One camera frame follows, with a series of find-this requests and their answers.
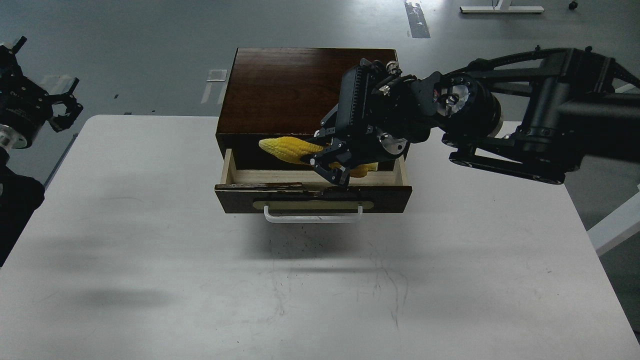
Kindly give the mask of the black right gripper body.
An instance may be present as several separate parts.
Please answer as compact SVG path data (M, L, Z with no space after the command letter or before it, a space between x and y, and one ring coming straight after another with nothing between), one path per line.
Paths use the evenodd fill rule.
M355 168L391 161L405 154L409 144L429 139L435 125L422 114L412 92L417 80L366 58L343 74L334 126L339 164Z

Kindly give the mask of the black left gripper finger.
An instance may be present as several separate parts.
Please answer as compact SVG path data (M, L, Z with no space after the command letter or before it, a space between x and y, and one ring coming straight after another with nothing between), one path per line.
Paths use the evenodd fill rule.
M21 36L14 43L8 45L5 43L0 44L0 79L4 80L24 75L16 54L27 41L28 39L25 36Z
M79 82L80 80L77 77L73 77L64 85L61 93L47 96L47 101L51 104L51 107L54 107L54 105L64 106L64 114L55 114L48 119L51 128L57 133L70 129L83 111L83 105L78 103L77 98L74 96L74 91Z

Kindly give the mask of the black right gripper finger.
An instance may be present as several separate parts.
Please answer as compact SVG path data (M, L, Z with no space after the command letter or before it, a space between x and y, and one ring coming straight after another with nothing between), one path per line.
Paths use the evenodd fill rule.
M313 133L315 145L346 145L346 113L341 104L336 104L321 119L320 129Z
M354 168L354 154L344 140L332 140L329 143L312 140L320 150L310 156L313 170L327 182L339 187L348 187Z

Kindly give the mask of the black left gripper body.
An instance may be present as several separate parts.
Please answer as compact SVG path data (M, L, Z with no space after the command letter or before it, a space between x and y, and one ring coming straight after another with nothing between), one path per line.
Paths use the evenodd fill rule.
M0 85L1 147L29 148L53 114L50 93L16 71L3 70Z

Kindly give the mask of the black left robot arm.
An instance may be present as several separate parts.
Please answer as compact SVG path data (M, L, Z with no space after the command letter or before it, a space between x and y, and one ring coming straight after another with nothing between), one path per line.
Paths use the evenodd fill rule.
M84 107L74 93L79 79L73 77L64 89L53 93L30 79L18 61L27 42L21 36L0 50L0 264L14 250L30 219L45 200L46 186L40 180L14 171L12 153L27 150L45 124L54 132L70 129Z

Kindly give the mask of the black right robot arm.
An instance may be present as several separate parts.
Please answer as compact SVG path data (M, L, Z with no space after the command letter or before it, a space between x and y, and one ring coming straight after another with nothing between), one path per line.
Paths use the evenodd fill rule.
M337 105L301 161L347 187L355 169L395 160L434 128L458 166L560 185L585 155L639 161L639 79L590 47L535 48L478 58L419 79L362 59L342 76Z

